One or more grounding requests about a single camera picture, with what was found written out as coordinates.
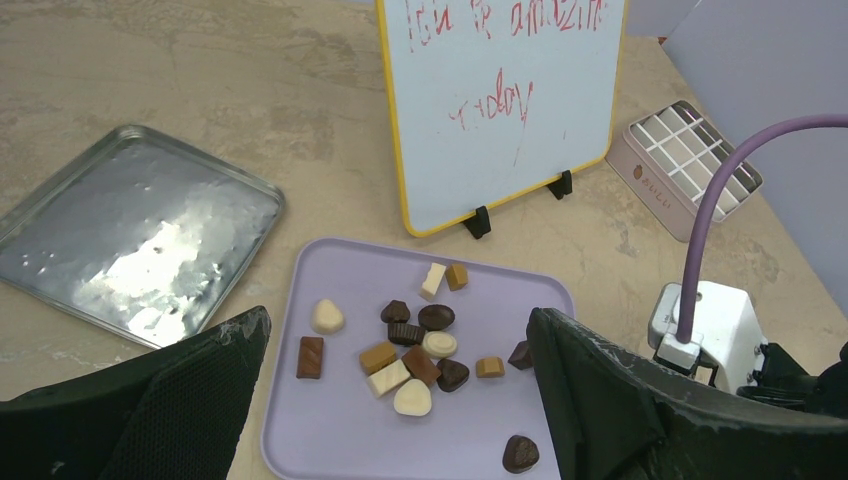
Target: white clamp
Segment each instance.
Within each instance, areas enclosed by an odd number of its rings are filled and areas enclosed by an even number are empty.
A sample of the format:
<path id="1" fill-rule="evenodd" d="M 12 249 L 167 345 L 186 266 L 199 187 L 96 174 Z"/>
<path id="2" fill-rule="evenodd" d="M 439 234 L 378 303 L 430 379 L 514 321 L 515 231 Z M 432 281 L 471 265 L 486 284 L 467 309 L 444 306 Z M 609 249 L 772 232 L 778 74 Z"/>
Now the white clamp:
<path id="1" fill-rule="evenodd" d="M 763 368 L 761 346 L 768 340 L 751 297 L 744 290 L 713 282 L 698 282 L 698 294 L 692 340 L 681 344 L 674 337 L 680 285 L 666 285 L 651 319 L 648 343 L 659 358 L 686 371 L 694 370 L 693 362 L 717 366 L 715 386 L 719 390 L 735 395 L 739 387 L 756 385 L 753 373 Z"/>

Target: marble surface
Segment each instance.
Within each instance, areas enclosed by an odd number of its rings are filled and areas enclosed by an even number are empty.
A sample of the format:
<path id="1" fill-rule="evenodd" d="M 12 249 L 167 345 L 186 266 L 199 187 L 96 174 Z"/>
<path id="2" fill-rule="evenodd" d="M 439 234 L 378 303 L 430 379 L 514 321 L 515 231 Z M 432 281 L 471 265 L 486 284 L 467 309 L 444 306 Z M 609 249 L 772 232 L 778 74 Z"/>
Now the marble surface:
<path id="1" fill-rule="evenodd" d="M 627 38 L 620 127 L 692 94 L 655 39 Z M 297 252 L 326 235 L 553 275 L 578 319 L 649 354 L 646 322 L 679 281 L 675 241 L 604 163 L 574 194 L 546 190 L 492 212 L 494 232 L 425 239 L 401 223 L 375 16 L 319 0 L 41 0 L 0 5 L 0 211 L 116 125 L 181 138 L 285 190 L 289 209 L 215 316 L 257 304 L 274 321 L 231 478 L 272 478 L 259 432 Z M 704 279 L 748 290 L 769 339 L 811 372 L 848 323 L 757 196 L 708 242 Z M 147 351 L 0 285 L 0 400 Z"/>

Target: purple silicone mat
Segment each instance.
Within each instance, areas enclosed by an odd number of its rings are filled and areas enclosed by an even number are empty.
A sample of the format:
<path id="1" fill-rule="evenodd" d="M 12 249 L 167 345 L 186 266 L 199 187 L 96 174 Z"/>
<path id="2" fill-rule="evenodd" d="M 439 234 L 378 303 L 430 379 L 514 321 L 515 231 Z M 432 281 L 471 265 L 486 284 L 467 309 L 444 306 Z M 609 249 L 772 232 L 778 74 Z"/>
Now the purple silicone mat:
<path id="1" fill-rule="evenodd" d="M 533 370 L 506 363 L 533 307 L 554 307 L 574 316 L 568 290 L 535 273 L 460 261 L 469 283 L 451 292 L 443 280 L 434 303 L 450 306 L 456 322 L 447 330 L 459 343 L 452 358 L 471 370 L 459 390 L 432 387 L 433 409 L 425 417 L 398 415 L 394 392 L 374 398 L 359 367 L 359 354 L 386 339 L 380 311 L 403 300 L 417 324 L 427 305 L 418 290 L 431 262 L 455 260 L 426 253 L 323 238 L 300 252 L 274 367 L 262 430 L 262 455 L 287 480 L 496 480 L 516 478 L 501 465 L 515 434 L 539 446 L 539 463 L 522 479 L 559 478 L 542 400 Z M 300 337 L 322 298 L 345 314 L 345 326 L 324 337 L 320 380 L 295 378 Z M 397 347 L 398 358 L 407 351 Z M 478 379 L 474 364 L 500 356 L 506 375 Z"/>

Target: silver tray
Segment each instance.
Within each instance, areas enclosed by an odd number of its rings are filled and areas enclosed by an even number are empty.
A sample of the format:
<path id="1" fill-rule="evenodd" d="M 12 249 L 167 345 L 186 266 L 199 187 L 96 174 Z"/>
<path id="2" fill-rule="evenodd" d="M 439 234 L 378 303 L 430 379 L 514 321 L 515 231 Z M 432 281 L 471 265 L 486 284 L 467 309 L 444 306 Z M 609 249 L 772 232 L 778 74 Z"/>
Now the silver tray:
<path id="1" fill-rule="evenodd" d="M 284 205 L 218 158 L 119 127 L 0 219 L 0 280 L 164 347 L 203 329 Z"/>

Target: whiteboard stand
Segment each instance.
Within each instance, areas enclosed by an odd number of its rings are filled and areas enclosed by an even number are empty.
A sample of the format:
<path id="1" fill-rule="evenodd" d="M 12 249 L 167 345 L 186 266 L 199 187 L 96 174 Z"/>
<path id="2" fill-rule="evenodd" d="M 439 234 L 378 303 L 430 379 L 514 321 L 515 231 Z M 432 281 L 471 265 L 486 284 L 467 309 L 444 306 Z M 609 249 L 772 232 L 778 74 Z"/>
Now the whiteboard stand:
<path id="1" fill-rule="evenodd" d="M 548 184 L 548 190 L 557 200 L 562 200 L 566 195 L 574 191 L 571 183 L 571 170 L 562 172 L 562 175 Z M 492 231 L 492 223 L 489 220 L 489 209 L 486 206 L 474 210 L 474 216 L 462 222 L 465 228 L 471 232 L 475 240 L 480 240 L 484 235 Z"/>
<path id="2" fill-rule="evenodd" d="M 480 240 L 483 235 L 492 231 L 492 224 L 489 222 L 489 209 L 485 205 L 479 207 L 474 210 L 474 216 L 468 220 L 463 220 L 462 224 L 471 232 L 474 240 Z"/>
<path id="3" fill-rule="evenodd" d="M 562 197 L 571 195 L 574 189 L 571 186 L 571 170 L 562 172 L 562 176 L 558 180 L 548 184 L 548 190 L 554 194 L 557 200 L 562 200 Z"/>

